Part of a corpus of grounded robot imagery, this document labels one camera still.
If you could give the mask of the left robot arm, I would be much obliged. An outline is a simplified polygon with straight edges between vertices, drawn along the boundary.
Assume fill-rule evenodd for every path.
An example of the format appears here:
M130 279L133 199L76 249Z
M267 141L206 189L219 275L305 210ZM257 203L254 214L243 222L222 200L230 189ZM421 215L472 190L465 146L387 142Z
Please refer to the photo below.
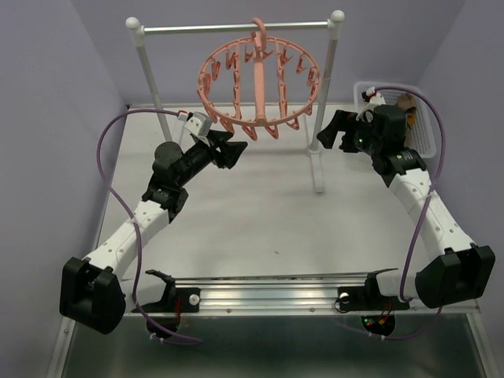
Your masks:
M171 224L188 198L185 185L208 165L232 169L248 147L232 140L230 132L209 131L182 150L164 142L154 151L153 174L128 219L97 249L84 258L70 258L62 269L59 311L104 335L113 331L126 313L143 311L139 278L126 293L120 281L132 263L140 265L143 248Z

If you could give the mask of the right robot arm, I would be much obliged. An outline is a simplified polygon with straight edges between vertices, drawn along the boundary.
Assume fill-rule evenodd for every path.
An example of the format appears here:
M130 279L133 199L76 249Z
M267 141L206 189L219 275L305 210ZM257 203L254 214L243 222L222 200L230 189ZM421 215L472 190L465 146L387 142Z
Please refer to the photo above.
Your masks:
M397 106L378 105L362 114L338 110L317 139L326 149L340 136L340 150L370 156L374 171L415 224L414 237L428 255L416 272L384 269L367 275L362 298L380 307L390 298L418 299L430 309L480 298L495 264L489 246L477 245L435 191L423 158L405 145L407 121Z

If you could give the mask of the pink round clip hanger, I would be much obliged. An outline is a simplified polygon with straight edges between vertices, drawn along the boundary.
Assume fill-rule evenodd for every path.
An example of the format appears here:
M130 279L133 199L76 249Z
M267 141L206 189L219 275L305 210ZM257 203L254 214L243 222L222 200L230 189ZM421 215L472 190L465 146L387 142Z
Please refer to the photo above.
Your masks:
M257 130L265 129L274 139L279 138L279 126L286 124L293 130L300 128L300 117L311 115L321 87L321 71L310 53L298 44L280 37L271 36L263 21L255 17L252 23L258 29L250 36L232 40L217 48L203 62L197 76L197 94L204 110L214 123L221 124L228 132L234 133L239 126L253 141L258 139ZM297 57L295 73L306 74L309 95L303 107L290 110L287 100L286 66ZM267 76L265 62L275 61L275 78L272 85L278 90L278 117L266 115ZM254 116L246 119L242 114L241 89L243 84L242 66L248 62L253 67ZM234 113L223 113L210 98L213 83L217 82L221 69L232 72L232 106Z

